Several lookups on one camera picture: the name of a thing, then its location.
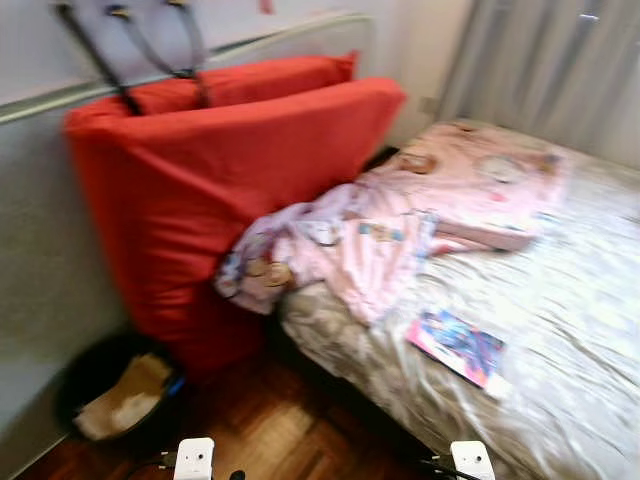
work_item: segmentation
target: white curtain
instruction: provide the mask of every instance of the white curtain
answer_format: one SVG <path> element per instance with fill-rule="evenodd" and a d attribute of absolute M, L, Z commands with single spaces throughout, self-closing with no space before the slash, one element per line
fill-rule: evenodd
<path fill-rule="evenodd" d="M 640 0 L 477 0 L 440 117 L 640 167 Z"/>

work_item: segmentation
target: colorful book cover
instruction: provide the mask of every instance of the colorful book cover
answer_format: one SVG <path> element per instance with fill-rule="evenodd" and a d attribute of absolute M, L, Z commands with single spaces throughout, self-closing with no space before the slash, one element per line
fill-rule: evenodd
<path fill-rule="evenodd" d="M 503 341 L 482 332 L 446 310 L 423 312 L 407 340 L 480 388 L 497 377 Z"/>

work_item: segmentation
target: red pillow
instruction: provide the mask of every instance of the red pillow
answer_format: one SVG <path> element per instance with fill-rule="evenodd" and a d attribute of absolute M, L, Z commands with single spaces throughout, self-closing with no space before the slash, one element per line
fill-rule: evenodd
<path fill-rule="evenodd" d="M 213 107 L 260 102 L 324 88 L 353 79 L 357 54 L 344 57 L 309 56 L 202 72 Z M 198 90 L 191 80 L 168 79 L 131 89 L 145 115 L 195 110 L 201 107 Z M 117 97 L 104 98 L 85 107 L 94 111 L 128 113 Z"/>
<path fill-rule="evenodd" d="M 255 350 L 259 321 L 217 297 L 211 274 L 257 217 L 353 180 L 403 99 L 368 79 L 145 117 L 74 111 L 75 165 L 138 328 L 192 378 Z"/>

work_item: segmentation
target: black trash bin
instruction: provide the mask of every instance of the black trash bin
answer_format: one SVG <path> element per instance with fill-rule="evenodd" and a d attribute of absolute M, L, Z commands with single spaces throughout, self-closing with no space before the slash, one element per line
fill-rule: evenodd
<path fill-rule="evenodd" d="M 118 382 L 134 357 L 147 353 L 161 358 L 172 369 L 160 401 L 127 431 L 97 443 L 118 444 L 134 448 L 141 454 L 162 448 L 180 423 L 185 376 L 164 346 L 136 333 L 118 334 L 102 340 L 69 365 L 63 374 L 55 405 L 56 416 L 63 427 L 74 436 L 86 438 L 74 423 L 74 418 L 82 407 Z"/>

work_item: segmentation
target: black bag strap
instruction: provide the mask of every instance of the black bag strap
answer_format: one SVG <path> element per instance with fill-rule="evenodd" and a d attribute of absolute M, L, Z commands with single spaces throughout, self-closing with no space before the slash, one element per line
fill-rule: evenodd
<path fill-rule="evenodd" d="M 211 105 L 209 92 L 207 91 L 206 85 L 199 73 L 206 57 L 206 51 L 202 40 L 202 33 L 198 28 L 191 5 L 187 0 L 164 0 L 164 3 L 176 8 L 180 12 L 180 19 L 185 27 L 191 46 L 191 67 L 189 68 L 175 70 L 165 62 L 142 34 L 127 6 L 120 4 L 110 5 L 106 7 L 105 13 L 122 21 L 125 32 L 129 36 L 131 42 L 158 70 L 174 78 L 192 80 L 198 88 L 201 106 L 203 108 L 209 107 Z M 61 1 L 55 5 L 55 9 L 65 26 L 87 51 L 105 81 L 116 89 L 122 98 L 122 101 L 127 105 L 131 113 L 133 115 L 143 115 L 144 113 L 142 112 L 140 105 L 131 96 L 128 87 L 121 82 L 116 73 L 111 69 L 87 34 L 86 30 L 76 18 L 73 5 L 69 1 Z"/>

